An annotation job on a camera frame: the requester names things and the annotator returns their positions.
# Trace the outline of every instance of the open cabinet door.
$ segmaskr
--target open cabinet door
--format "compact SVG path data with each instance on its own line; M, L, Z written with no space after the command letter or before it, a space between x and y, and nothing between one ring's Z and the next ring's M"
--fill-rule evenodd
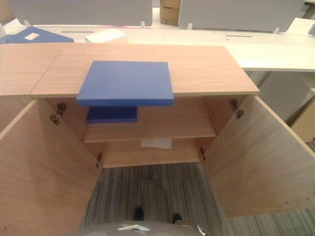
M241 104L206 152L209 182L227 216L315 206L315 155L257 96Z
M43 99L0 133L0 235L52 236L79 229L101 168Z

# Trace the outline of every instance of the shoe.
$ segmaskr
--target shoe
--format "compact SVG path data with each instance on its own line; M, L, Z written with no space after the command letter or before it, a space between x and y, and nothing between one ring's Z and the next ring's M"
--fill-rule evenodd
M181 217L180 214L175 214L175 215L173 216L173 224L175 224L176 221L178 221L178 220L183 220L183 219L182 219L182 217Z
M142 207L138 207L136 210L134 210L133 214L133 220L144 220L144 213Z

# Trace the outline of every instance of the wooden cabinet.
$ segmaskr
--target wooden cabinet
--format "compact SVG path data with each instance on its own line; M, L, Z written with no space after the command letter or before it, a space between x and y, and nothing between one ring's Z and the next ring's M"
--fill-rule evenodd
M315 206L314 153L252 95L258 89L223 47L69 44L56 50L35 85L21 92L35 100L0 133L4 235L77 229L101 171L99 153L103 167L201 161L227 216ZM88 125L88 110L74 97L94 59L168 61L174 106L143 107L137 123ZM28 72L10 66L1 76L16 86L12 78ZM239 118L232 99L244 112ZM50 116L60 102L67 108L57 126ZM172 138L172 149L140 147L150 138Z

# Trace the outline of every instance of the metal hinge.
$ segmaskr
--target metal hinge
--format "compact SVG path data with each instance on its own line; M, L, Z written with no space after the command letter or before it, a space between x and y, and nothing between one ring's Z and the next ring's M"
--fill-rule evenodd
M99 153L98 154L98 158L97 158L97 164L96 164L96 167L98 168L99 166L100 166L100 162L101 162L101 160L102 160L102 156L103 156L103 154L102 153Z
M199 150L200 150L200 154L201 154L201 157L199 158L199 160L205 161L206 160L205 150L203 149L203 147L200 147Z
M230 106L231 106L232 110L235 112L237 119L239 119L244 114L243 110L238 109L238 101L237 100L231 99L230 100Z
M50 120L55 124L59 125L59 118L63 116L65 113L65 110L67 108L67 104L64 102L58 103L57 104L57 110L55 115L50 115Z

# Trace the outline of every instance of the blue object on shelf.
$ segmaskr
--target blue object on shelf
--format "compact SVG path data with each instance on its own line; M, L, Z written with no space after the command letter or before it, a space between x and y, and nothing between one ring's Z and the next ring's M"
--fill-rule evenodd
M91 107L87 123L136 122L137 107Z
M12 36L12 34L7 34L4 37L0 38L0 44L7 44L9 38L11 38Z
M26 39L30 34L38 34L34 39ZM11 36L8 43L70 43L74 42L73 38L65 37L56 33L38 29L35 27L28 27L23 31Z
M84 107L172 106L168 64L95 60L76 99Z

